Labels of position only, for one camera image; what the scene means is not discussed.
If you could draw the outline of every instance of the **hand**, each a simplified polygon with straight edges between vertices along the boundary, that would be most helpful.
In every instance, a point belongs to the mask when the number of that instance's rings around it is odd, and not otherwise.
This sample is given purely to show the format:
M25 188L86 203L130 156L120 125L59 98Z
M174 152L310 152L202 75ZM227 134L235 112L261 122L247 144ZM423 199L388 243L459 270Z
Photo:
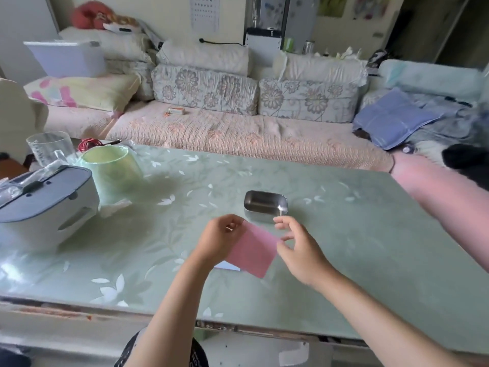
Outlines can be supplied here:
M277 252L284 260L290 272L303 284L319 290L321 277L336 277L339 272L329 263L321 247L303 225L290 216L277 216L274 219L276 229L290 229L277 244ZM284 242L295 240L294 248Z
M233 214L212 219L200 235L192 256L208 264L210 269L225 260L245 232L243 221L242 217Z

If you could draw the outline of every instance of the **green glass tabletop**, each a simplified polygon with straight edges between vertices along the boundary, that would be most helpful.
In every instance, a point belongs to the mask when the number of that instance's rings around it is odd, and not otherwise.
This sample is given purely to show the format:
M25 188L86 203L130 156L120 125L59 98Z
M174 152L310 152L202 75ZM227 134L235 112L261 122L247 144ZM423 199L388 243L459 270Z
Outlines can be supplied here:
M212 217L283 194L342 273L449 349L489 354L489 277L387 173L137 146L146 183L56 252L0 249L0 293L154 312ZM114 196L103 196L114 199ZM271 224L257 222L277 237ZM359 336L279 257L263 280L214 269L199 319Z

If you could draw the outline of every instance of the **metal tray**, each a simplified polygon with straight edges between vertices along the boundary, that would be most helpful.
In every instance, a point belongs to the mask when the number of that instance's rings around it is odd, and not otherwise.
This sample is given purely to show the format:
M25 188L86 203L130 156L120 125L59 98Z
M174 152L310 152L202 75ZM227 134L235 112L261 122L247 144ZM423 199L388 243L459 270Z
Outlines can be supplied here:
M288 212L287 198L281 194L250 190L244 197L244 214L249 220L273 222L275 216Z

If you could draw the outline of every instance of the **power cord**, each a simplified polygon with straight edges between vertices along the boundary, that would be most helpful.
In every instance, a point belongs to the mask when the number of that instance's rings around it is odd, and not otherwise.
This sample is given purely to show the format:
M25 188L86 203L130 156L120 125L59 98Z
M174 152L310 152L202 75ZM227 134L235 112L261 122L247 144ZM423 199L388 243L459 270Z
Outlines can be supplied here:
M199 42L200 43L211 43L213 45L232 45L232 44L235 44L235 45L240 45L240 46L243 46L242 43L239 43L239 42L212 42L212 41L207 41L207 40L204 40L203 38L199 38Z

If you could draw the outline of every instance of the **stainless steel container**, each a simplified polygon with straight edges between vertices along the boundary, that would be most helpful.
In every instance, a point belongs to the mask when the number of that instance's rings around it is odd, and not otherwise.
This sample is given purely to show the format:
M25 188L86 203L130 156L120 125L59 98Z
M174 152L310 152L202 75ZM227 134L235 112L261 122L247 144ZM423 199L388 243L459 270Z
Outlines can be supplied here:
M306 41L302 48L302 54L314 54L314 41Z
M288 212L287 198L281 194L250 190L244 197L244 214L249 220L273 222L275 216Z

